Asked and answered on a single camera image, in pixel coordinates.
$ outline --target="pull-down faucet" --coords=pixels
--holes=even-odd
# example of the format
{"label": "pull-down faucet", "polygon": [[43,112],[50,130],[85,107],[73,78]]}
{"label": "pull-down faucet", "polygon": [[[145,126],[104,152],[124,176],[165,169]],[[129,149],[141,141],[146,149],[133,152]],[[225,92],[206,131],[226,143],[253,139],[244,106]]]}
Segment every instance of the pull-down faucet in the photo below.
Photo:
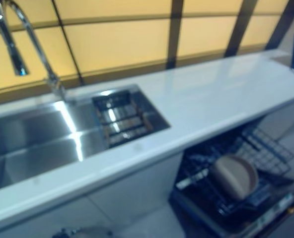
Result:
{"label": "pull-down faucet", "polygon": [[43,63],[46,71],[48,73],[48,77],[45,79],[46,83],[50,86],[52,92],[59,96],[63,101],[65,101],[65,89],[61,84],[61,81],[53,72],[46,55],[44,54],[42,47],[34,34],[31,23],[29,22],[26,15],[23,13],[21,8],[12,0],[0,0],[0,33],[3,37],[5,44],[7,45],[8,53],[10,55],[10,59],[14,68],[14,72],[16,75],[24,76],[29,74],[29,70],[27,69],[19,50],[17,49],[11,32],[9,30],[9,26],[5,16],[5,8],[9,5],[12,10],[16,13],[18,18],[21,20],[22,25],[28,32],[28,35],[33,43],[34,48],[38,52],[41,62]]}

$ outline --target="kitchen counter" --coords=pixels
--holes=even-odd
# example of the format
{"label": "kitchen counter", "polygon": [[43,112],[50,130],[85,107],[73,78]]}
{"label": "kitchen counter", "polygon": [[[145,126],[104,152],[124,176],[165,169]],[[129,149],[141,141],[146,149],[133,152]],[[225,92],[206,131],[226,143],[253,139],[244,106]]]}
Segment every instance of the kitchen counter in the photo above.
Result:
{"label": "kitchen counter", "polygon": [[[220,59],[68,91],[79,97],[136,84],[169,129],[0,189],[0,228],[126,176],[294,100],[294,73],[273,60],[279,50]],[[0,105],[0,115],[54,96]]]}

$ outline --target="yellow wall panel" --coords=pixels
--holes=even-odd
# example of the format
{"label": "yellow wall panel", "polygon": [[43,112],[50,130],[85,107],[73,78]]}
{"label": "yellow wall panel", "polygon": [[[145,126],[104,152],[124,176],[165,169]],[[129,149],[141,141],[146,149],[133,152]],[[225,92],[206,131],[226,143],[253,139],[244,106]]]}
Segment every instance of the yellow wall panel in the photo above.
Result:
{"label": "yellow wall panel", "polygon": [[[58,22],[50,0],[16,0],[15,2],[22,8],[34,26],[43,22],[46,24]],[[9,6],[6,8],[6,15],[10,26],[21,25],[20,20]]]}
{"label": "yellow wall panel", "polygon": [[63,20],[106,16],[170,15],[171,0],[56,0]]}
{"label": "yellow wall panel", "polygon": [[183,18],[178,56],[225,50],[235,21],[235,16]]}
{"label": "yellow wall panel", "polygon": [[183,13],[238,13],[242,0],[184,0]]}
{"label": "yellow wall panel", "polygon": [[81,72],[167,57],[169,19],[65,27]]}
{"label": "yellow wall panel", "polygon": [[[53,67],[60,76],[76,74],[68,47],[59,27],[37,29],[40,43]],[[14,32],[13,36],[30,71],[27,76],[15,76],[6,45],[0,35],[0,88],[42,80],[47,74],[26,32]]]}
{"label": "yellow wall panel", "polygon": [[254,8],[255,13],[282,14],[289,0],[258,0]]}
{"label": "yellow wall panel", "polygon": [[252,16],[240,47],[266,44],[271,38],[280,16]]}

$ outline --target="metal grid basket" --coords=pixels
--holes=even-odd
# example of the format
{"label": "metal grid basket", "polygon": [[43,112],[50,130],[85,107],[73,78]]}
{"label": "metal grid basket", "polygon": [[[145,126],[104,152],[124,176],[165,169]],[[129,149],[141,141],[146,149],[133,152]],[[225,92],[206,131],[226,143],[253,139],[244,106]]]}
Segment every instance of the metal grid basket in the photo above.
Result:
{"label": "metal grid basket", "polygon": [[260,172],[282,176],[290,170],[287,161],[293,154],[254,126],[246,126],[217,136],[186,150],[176,180],[176,188],[189,185],[199,188],[218,212],[228,216],[239,208],[254,210],[269,196],[270,185],[260,175],[257,189],[243,201],[235,201],[223,193],[210,179],[210,166],[225,154],[235,154],[250,161]]}
{"label": "metal grid basket", "polygon": [[109,147],[146,135],[152,131],[150,122],[131,100],[129,92],[120,92],[93,100]]}

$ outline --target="stainless steel sink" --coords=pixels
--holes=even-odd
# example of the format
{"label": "stainless steel sink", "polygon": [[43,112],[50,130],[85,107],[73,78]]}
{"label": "stainless steel sink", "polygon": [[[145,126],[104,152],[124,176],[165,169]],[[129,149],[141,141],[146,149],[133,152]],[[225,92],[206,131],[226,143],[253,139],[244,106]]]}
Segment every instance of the stainless steel sink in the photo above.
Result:
{"label": "stainless steel sink", "polygon": [[168,128],[137,86],[0,118],[0,188]]}

